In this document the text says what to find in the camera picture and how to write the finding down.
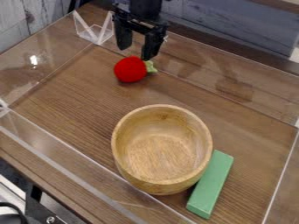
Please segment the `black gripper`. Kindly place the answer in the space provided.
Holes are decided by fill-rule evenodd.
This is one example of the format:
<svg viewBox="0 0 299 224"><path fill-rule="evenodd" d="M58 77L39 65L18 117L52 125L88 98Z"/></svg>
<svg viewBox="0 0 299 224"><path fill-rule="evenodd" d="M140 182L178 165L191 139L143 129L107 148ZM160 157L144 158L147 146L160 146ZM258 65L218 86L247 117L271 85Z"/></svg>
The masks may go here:
<svg viewBox="0 0 299 224"><path fill-rule="evenodd" d="M142 59L154 58L164 42L168 22L162 18L162 3L114 3L116 45L126 50L132 45L132 32L144 35Z"/></svg>

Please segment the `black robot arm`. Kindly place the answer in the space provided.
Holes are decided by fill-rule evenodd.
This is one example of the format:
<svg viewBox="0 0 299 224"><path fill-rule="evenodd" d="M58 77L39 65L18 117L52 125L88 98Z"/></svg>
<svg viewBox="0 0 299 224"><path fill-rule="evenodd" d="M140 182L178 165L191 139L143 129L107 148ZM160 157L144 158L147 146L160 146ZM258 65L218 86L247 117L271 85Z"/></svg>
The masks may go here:
<svg viewBox="0 0 299 224"><path fill-rule="evenodd" d="M160 17L163 0L128 0L114 3L112 17L116 45L126 50L134 42L134 32L144 35L142 60L148 61L160 50L167 36L168 22Z"/></svg>

